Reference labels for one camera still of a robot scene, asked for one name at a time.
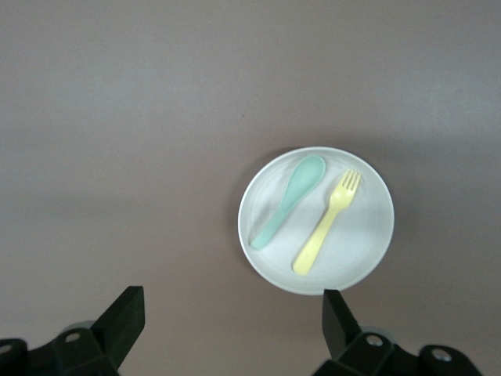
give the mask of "tabletop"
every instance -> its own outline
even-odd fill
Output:
[[[330,146],[395,207],[342,291],[360,324],[498,374],[500,19],[495,0],[4,0],[0,338],[44,345],[141,285],[124,376],[312,374],[322,297],[260,277],[236,223],[264,165]]]

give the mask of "fork handle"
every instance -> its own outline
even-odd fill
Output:
[[[322,217],[319,224],[313,231],[313,234],[310,236],[305,246],[296,257],[296,261],[294,261],[294,264],[292,265],[294,272],[302,276],[308,274],[338,212],[339,211],[336,208],[330,208],[327,210],[326,214]]]

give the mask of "plastic utensil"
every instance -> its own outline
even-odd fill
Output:
[[[306,245],[296,257],[296,261],[292,266],[294,272],[302,276],[308,274],[337,214],[351,204],[359,187],[360,178],[361,175],[355,170],[350,169],[344,173],[341,181],[330,195],[329,208],[306,242]]]
[[[326,172],[326,162],[319,156],[303,159],[294,169],[279,207],[261,232],[250,243],[256,250],[264,248],[275,235],[283,220],[299,201],[315,188]]]

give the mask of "round plate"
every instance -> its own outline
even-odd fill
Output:
[[[312,155],[326,162],[322,181],[297,204],[268,245],[254,250],[250,242],[278,208],[293,170]],[[292,264],[348,168],[362,174],[359,188],[351,205],[334,220],[309,274],[300,276]],[[346,151],[315,146],[281,155],[252,179],[240,203],[238,231],[247,259],[268,282],[296,294],[321,295],[325,289],[348,288],[376,268],[390,244],[394,218],[388,188],[370,165]]]

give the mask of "mint green spoon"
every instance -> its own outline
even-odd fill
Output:
[[[321,157],[306,157],[299,162],[290,176],[280,206],[250,243],[252,248],[260,250],[269,243],[290,211],[320,183],[325,172],[326,162]]]

